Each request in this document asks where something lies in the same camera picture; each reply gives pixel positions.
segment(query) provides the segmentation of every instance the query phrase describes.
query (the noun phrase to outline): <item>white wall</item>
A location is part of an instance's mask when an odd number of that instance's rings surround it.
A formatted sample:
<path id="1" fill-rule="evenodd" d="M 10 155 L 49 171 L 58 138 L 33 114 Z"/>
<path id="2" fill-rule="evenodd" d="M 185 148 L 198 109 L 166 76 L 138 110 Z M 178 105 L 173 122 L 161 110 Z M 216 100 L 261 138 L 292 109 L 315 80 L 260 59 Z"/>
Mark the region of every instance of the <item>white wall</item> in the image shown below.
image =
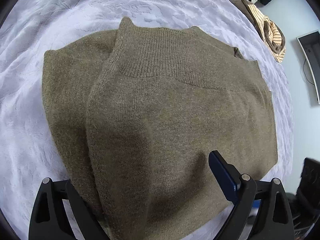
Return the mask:
<path id="1" fill-rule="evenodd" d="M 284 181 L 284 187 L 287 192 L 295 193 L 300 183 L 304 158 L 320 161 L 320 106 L 315 87 L 306 81 L 303 74 L 305 57 L 296 37 L 320 30 L 320 21 L 306 0 L 272 0 L 266 6 L 257 6 L 276 23 L 286 38 L 286 54 L 282 65 L 292 95 L 294 146 L 292 174 Z M 308 63 L 305 72 L 313 82 Z"/>

